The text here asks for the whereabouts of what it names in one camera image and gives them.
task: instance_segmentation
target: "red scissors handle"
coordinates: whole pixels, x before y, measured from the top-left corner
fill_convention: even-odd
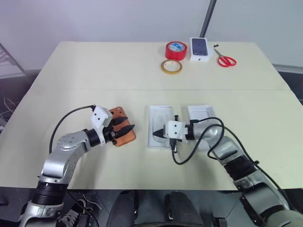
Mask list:
[[[222,67],[230,67],[237,64],[237,61],[234,58],[227,57],[227,56],[221,56],[218,58],[218,64]]]

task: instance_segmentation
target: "phone case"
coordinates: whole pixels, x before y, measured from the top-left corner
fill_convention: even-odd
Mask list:
[[[117,117],[127,117],[126,114],[125,114],[125,112],[124,112],[124,110],[123,110],[123,108],[120,107],[120,106],[116,107],[114,109],[111,109],[109,111],[112,113],[113,119],[117,118]],[[122,122],[119,125],[114,126],[114,131],[119,131],[121,128],[123,128],[123,127],[125,127],[127,125],[130,125],[130,123],[129,123],[128,120]],[[126,135],[124,135],[124,136],[116,139],[116,141],[117,141],[116,147],[120,147],[120,146],[122,146],[122,145],[124,145],[126,143],[129,143],[129,142],[131,142],[131,141],[133,141],[135,139],[136,139],[136,135],[135,135],[134,131],[131,130]]]

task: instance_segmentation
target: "phone image on box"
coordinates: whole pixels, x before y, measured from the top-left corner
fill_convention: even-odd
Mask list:
[[[205,39],[192,39],[192,49],[194,55],[207,56],[207,46]]]

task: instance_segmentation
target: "scissor blade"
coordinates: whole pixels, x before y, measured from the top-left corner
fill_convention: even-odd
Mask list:
[[[216,53],[219,55],[219,57],[223,57],[223,55],[220,54],[220,52],[218,52],[215,48],[214,48],[214,51],[216,51]]]

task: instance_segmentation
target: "silver arm segment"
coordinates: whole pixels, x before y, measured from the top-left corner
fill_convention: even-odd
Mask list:
[[[267,227],[301,227],[303,215],[293,210],[281,210],[272,214],[266,223]]]
[[[33,199],[20,216],[20,227],[31,218],[56,218],[63,209],[63,198],[78,160],[90,150],[86,132],[62,136],[46,159]]]
[[[89,150],[89,138],[84,131],[62,136],[44,162],[40,181],[69,184],[78,160]]]
[[[224,136],[213,154],[243,192],[241,202],[255,224],[262,225],[273,213],[289,210],[284,196],[231,138]]]

